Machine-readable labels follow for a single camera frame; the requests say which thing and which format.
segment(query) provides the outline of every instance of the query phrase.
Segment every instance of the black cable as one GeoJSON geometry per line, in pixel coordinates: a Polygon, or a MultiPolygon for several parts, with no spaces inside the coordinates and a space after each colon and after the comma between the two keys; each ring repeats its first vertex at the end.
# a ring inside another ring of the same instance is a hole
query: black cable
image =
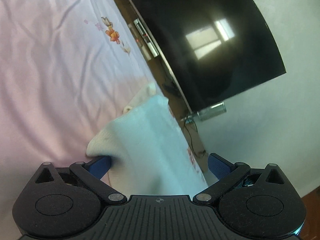
{"type": "Polygon", "coordinates": [[[188,132],[188,134],[189,134],[189,136],[190,136],[190,140],[191,140],[191,149],[192,149],[192,152],[193,152],[194,155],[196,155],[196,152],[195,152],[195,150],[194,150],[194,148],[193,148],[192,136],[191,136],[191,133],[189,132],[188,127],[186,127],[186,122],[187,122],[187,119],[184,120],[183,130],[184,130],[184,128],[187,129],[187,132],[188,132]]]}
{"type": "Polygon", "coordinates": [[[190,136],[192,152],[193,152],[193,154],[194,154],[198,159],[201,159],[201,158],[204,157],[205,154],[207,154],[207,152],[206,152],[206,150],[204,150],[203,152],[201,152],[201,154],[199,154],[199,155],[196,154],[196,152],[195,152],[195,150],[194,150],[194,148],[193,148],[192,136],[191,136],[191,133],[190,133],[188,127],[186,126],[186,122],[187,122],[187,119],[184,120],[183,128],[182,128],[182,133],[183,133],[183,131],[184,131],[184,128],[186,128],[186,129],[187,129],[187,132],[188,132],[188,134],[189,134],[189,136],[190,136]]]}
{"type": "Polygon", "coordinates": [[[195,124],[196,130],[197,130],[197,133],[198,133],[198,127],[197,127],[197,125],[196,125],[196,122],[194,122],[194,124],[195,124]]]}

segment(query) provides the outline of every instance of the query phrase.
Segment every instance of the orange flower pattern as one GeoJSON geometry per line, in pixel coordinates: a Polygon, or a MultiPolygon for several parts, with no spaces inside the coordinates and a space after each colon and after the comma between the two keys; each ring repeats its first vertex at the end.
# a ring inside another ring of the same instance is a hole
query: orange flower pattern
{"type": "Polygon", "coordinates": [[[113,29],[113,23],[109,21],[109,19],[107,17],[101,17],[103,23],[105,24],[105,26],[108,27],[108,30],[106,30],[106,35],[108,35],[110,37],[110,41],[114,41],[116,44],[121,44],[121,49],[127,53],[130,54],[130,47],[127,45],[125,46],[125,44],[123,43],[123,41],[119,40],[119,33],[116,32],[113,29]]]}

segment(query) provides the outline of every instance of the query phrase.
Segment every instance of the floral print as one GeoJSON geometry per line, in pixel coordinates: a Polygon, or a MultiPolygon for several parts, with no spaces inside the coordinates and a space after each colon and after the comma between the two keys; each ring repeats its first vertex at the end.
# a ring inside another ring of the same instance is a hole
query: floral print
{"type": "MultiPolygon", "coordinates": [[[[113,23],[109,21],[109,19],[107,17],[101,17],[102,22],[104,23],[104,25],[108,28],[105,31],[105,34],[108,35],[110,37],[110,41],[115,42],[116,44],[120,45],[120,48],[127,53],[128,55],[130,55],[131,52],[131,48],[127,43],[124,43],[123,41],[121,41],[120,38],[120,34],[114,30],[113,28],[113,23]]],[[[84,20],[83,21],[85,24],[89,24],[88,20],[84,20]]],[[[97,22],[94,24],[98,31],[103,31],[103,24],[97,22]]]]}
{"type": "Polygon", "coordinates": [[[192,150],[190,149],[190,147],[188,147],[187,149],[188,155],[189,155],[189,159],[191,164],[193,165],[193,168],[196,170],[197,173],[199,173],[198,169],[197,169],[197,162],[195,157],[193,156],[192,150]]]}
{"type": "Polygon", "coordinates": [[[109,19],[107,17],[101,17],[103,23],[105,24],[105,26],[108,27],[108,30],[106,30],[106,35],[108,35],[110,37],[110,41],[114,41],[116,44],[121,44],[120,47],[121,49],[127,53],[128,55],[130,54],[131,48],[126,44],[123,43],[123,41],[119,40],[119,33],[116,32],[113,29],[113,23],[109,21],[109,19]]]}

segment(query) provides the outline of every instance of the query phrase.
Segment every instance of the ribbed black plate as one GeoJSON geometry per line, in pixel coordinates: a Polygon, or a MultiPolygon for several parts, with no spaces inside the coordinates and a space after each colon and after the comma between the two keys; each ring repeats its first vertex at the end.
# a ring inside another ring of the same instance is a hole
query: ribbed black plate
{"type": "MultiPolygon", "coordinates": [[[[24,236],[21,240],[31,240],[24,236]]],[[[131,196],[110,206],[85,232],[68,240],[244,240],[226,228],[209,206],[193,204],[188,196],[131,196]]]]}

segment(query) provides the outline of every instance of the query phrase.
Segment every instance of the crosshair marking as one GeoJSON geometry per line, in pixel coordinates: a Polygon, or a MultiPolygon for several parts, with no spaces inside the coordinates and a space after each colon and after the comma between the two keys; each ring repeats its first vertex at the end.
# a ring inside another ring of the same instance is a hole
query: crosshair marking
{"type": "Polygon", "coordinates": [[[164,201],[164,199],[163,199],[163,198],[157,198],[156,201],[157,201],[158,203],[162,203],[162,202],[164,201]]]}

